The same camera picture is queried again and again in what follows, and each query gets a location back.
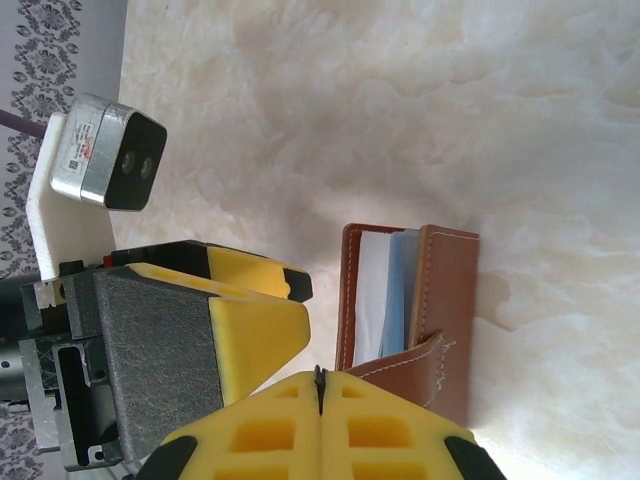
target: label sticker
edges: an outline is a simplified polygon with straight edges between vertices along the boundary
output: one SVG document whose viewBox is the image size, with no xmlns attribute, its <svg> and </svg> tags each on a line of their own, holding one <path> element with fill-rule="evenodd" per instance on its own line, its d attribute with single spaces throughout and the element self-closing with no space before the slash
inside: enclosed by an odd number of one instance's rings
<svg viewBox="0 0 640 480">
<path fill-rule="evenodd" d="M 76 123 L 75 129 L 71 134 L 66 158 L 61 165 L 66 171 L 83 175 L 87 169 L 96 140 L 96 133 L 100 126 L 99 118 L 97 122 L 93 120 L 92 118 L 89 121 L 83 120 Z"/>
</svg>

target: white stitching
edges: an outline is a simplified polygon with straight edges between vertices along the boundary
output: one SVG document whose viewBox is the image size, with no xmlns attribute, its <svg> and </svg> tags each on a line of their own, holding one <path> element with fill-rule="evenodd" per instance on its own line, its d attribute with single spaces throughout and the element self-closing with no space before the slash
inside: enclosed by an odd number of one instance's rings
<svg viewBox="0 0 640 480">
<path fill-rule="evenodd" d="M 433 385 L 433 392 L 431 393 L 431 398 L 422 405 L 424 408 L 427 408 L 429 405 L 431 405 L 433 401 L 436 399 L 438 392 L 442 390 L 442 382 L 444 382 L 444 379 L 445 379 L 444 354 L 446 353 L 446 351 L 449 349 L 450 346 L 452 346 L 451 343 L 445 344 L 444 342 L 442 342 L 442 348 L 440 349 L 440 365 L 438 365 L 438 372 L 436 373 L 436 380 Z"/>
<path fill-rule="evenodd" d="M 431 247 L 433 244 L 433 237 L 435 235 L 443 235 L 445 237 L 454 237 L 454 238 L 464 238 L 466 240 L 471 240 L 471 241 L 475 241 L 477 242 L 478 239 L 475 237 L 467 237 L 464 235 L 454 235 L 452 233 L 445 233 L 445 232 L 433 232 L 431 235 L 429 235 L 429 243 L 427 246 L 427 271 L 425 272 L 425 278 L 424 278 L 424 290 L 422 292 L 422 318 L 420 319 L 420 333 L 418 335 L 417 341 L 420 341 L 421 337 L 425 334 L 424 332 L 424 324 L 427 321 L 427 314 L 426 314 L 426 310 L 427 310 L 427 303 L 429 301 L 429 272 L 431 270 Z"/>
<path fill-rule="evenodd" d="M 351 265 L 352 265 L 352 250 L 351 245 L 353 244 L 353 236 L 356 232 L 359 232 L 359 229 L 351 230 L 349 233 L 349 241 L 347 242 L 347 292 L 346 292 L 346 304 L 345 309 L 342 311 L 342 315 L 344 315 L 345 323 L 344 323 L 344 332 L 342 332 L 342 337 L 344 338 L 344 342 L 342 345 L 342 365 L 341 368 L 347 368 L 347 337 L 349 336 L 349 318 L 351 317 L 349 313 L 349 300 L 351 299 Z"/>
<path fill-rule="evenodd" d="M 382 372 L 383 370 L 389 370 L 389 369 L 392 369 L 392 368 L 395 368 L 395 367 L 399 367 L 400 365 L 406 365 L 407 363 L 411 363 L 411 362 L 415 362 L 415 361 L 417 361 L 417 360 L 420 360 L 421 358 L 424 358 L 424 357 L 426 357 L 427 355 L 429 355 L 431 352 L 433 352 L 433 350 L 434 350 L 438 345 L 442 344 L 442 341 L 443 341 L 443 340 L 444 340 L 444 335 L 443 335 L 443 336 L 441 336 L 441 337 L 438 339 L 438 341 L 437 341 L 437 342 L 435 342 L 427 352 L 425 352 L 425 353 L 423 353 L 423 354 L 421 354 L 421 355 L 418 355 L 417 357 L 410 358 L 409 360 L 403 360 L 402 362 L 394 363 L 394 364 L 392 364 L 392 365 L 387 365 L 386 367 L 380 367 L 380 368 L 377 368 L 377 369 L 372 370 L 372 371 L 370 371 L 370 372 L 363 373 L 362 375 L 358 375 L 358 377 L 359 377 L 359 378 L 368 377 L 369 375 L 373 375 L 374 373 Z"/>
</svg>

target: patterned wallpaper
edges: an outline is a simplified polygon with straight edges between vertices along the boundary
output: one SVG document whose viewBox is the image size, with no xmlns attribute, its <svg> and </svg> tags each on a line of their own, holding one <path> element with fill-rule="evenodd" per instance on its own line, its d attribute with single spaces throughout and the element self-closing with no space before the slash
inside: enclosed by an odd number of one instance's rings
<svg viewBox="0 0 640 480">
<path fill-rule="evenodd" d="M 44 125 L 77 93 L 117 99 L 125 16 L 125 0 L 0 2 L 0 108 Z M 25 203 L 40 140 L 3 128 L 0 148 L 5 278 L 37 270 Z M 0 404 L 0 478 L 65 478 L 58 456 L 38 455 L 35 446 L 30 416 Z"/>
</svg>

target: white card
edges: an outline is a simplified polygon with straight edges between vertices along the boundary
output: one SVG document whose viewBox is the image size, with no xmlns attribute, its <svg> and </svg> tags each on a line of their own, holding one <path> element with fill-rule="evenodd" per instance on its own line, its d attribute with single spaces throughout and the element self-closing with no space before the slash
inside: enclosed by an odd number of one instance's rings
<svg viewBox="0 0 640 480">
<path fill-rule="evenodd" d="M 356 285 L 353 366 L 378 358 L 387 309 L 388 233 L 362 232 Z"/>
</svg>

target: blue card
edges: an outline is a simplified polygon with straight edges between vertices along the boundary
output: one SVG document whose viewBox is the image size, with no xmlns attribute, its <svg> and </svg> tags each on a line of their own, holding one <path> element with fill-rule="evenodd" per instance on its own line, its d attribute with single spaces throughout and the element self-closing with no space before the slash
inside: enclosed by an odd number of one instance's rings
<svg viewBox="0 0 640 480">
<path fill-rule="evenodd" d="M 380 357 L 406 350 L 419 248 L 419 230 L 404 230 L 391 234 L 387 306 L 382 327 Z"/>
</svg>

